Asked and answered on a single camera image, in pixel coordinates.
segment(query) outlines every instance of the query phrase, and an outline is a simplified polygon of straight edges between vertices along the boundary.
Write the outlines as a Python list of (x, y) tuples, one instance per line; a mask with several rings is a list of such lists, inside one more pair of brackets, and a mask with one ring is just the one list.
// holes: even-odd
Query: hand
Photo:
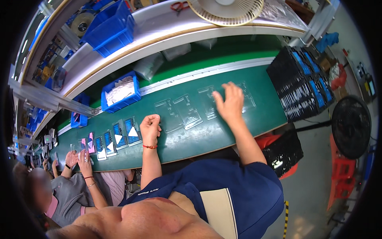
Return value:
[(158, 125), (160, 122), (160, 116), (157, 114), (152, 114), (146, 116), (141, 125), (142, 141), (143, 145), (155, 146), (158, 144), (157, 137), (160, 136), (162, 129)]
[(214, 91), (212, 95), (216, 102), (216, 108), (221, 117), (228, 125), (242, 120), (241, 111), (244, 105), (243, 90), (234, 83), (222, 84), (225, 90), (225, 102), (219, 92)]
[(89, 151), (82, 150), (79, 153), (78, 166), (84, 177), (93, 176), (93, 169), (90, 161)]
[(52, 169), (55, 170), (56, 169), (56, 164), (57, 164), (57, 160), (53, 160), (53, 163), (52, 163)]
[(42, 166), (44, 167), (45, 171), (48, 171), (48, 159), (49, 158), (45, 158), (44, 161), (42, 162)]
[(76, 150), (69, 151), (65, 157), (65, 163), (71, 168), (78, 163), (78, 154), (76, 152)]

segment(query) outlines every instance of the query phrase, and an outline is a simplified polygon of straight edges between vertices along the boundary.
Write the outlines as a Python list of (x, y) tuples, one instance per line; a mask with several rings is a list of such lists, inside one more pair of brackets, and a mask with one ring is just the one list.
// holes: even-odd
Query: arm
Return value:
[(49, 175), (49, 179), (52, 180), (53, 179), (53, 176), (50, 174), (50, 172), (48, 171), (48, 159), (49, 158), (45, 158), (44, 161), (42, 162), (42, 166), (45, 170), (45, 172), (47, 172), (47, 174)]
[[(157, 114), (146, 116), (141, 125), (143, 145), (156, 146), (157, 137), (160, 136), (162, 129), (158, 125), (160, 116)], [(142, 177), (141, 190), (143, 190), (153, 179), (162, 176), (162, 167), (160, 165), (157, 149), (143, 148), (142, 155)]]
[(89, 151), (85, 152), (85, 150), (83, 150), (79, 153), (78, 166), (84, 178), (90, 177), (85, 179), (85, 182), (90, 191), (90, 194), (92, 195), (95, 208), (101, 209), (101, 208), (107, 207), (108, 204), (106, 202), (106, 199), (104, 195), (102, 194), (101, 190), (99, 190), (99, 187), (97, 186), (97, 183), (95, 182), (94, 178), (92, 177), (93, 170), (92, 170), (92, 164), (90, 162)]
[(56, 163), (57, 163), (57, 160), (55, 159), (52, 163), (52, 169), (53, 169), (53, 175), (54, 175), (54, 178), (56, 179), (59, 175), (58, 175), (58, 171), (57, 171), (57, 166), (56, 166)]
[(70, 169), (68, 167), (64, 167), (64, 170), (62, 171), (61, 173), (61, 176), (69, 179), (72, 177), (72, 168), (78, 163), (78, 154), (76, 154), (76, 151), (73, 150), (73, 151), (70, 151), (66, 154), (66, 157), (65, 157), (65, 164), (67, 164)]
[(267, 164), (264, 154), (249, 132), (241, 114), (244, 104), (243, 90), (232, 82), (223, 84), (222, 87), (225, 90), (225, 102), (219, 92), (214, 91), (213, 96), (219, 114), (235, 136), (241, 163), (243, 165), (254, 162)]

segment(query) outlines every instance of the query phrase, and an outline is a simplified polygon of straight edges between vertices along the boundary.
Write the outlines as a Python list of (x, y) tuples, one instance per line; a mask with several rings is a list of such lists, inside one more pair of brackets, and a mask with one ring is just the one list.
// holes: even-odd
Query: stacked black crates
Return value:
[(284, 47), (267, 73), (288, 122), (318, 115), (335, 100), (326, 74), (303, 47)]

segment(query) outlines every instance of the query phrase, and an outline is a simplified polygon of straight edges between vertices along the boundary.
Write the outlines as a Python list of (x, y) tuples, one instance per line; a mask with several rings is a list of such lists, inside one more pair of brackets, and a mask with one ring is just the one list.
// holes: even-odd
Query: red string bracelet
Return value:
[(156, 145), (156, 146), (146, 146), (146, 145), (143, 145), (143, 147), (144, 147), (144, 148), (151, 148), (151, 149), (154, 149), (154, 148), (157, 148), (158, 145)]

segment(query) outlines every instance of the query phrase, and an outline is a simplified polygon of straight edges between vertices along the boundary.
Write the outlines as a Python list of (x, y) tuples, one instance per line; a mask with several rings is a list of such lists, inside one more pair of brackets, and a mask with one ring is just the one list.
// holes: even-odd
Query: black crate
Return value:
[(304, 48), (284, 47), (267, 73), (288, 122), (318, 115), (334, 101), (325, 73)]
[(267, 164), (281, 177), (304, 157), (296, 130), (285, 132), (262, 150)]

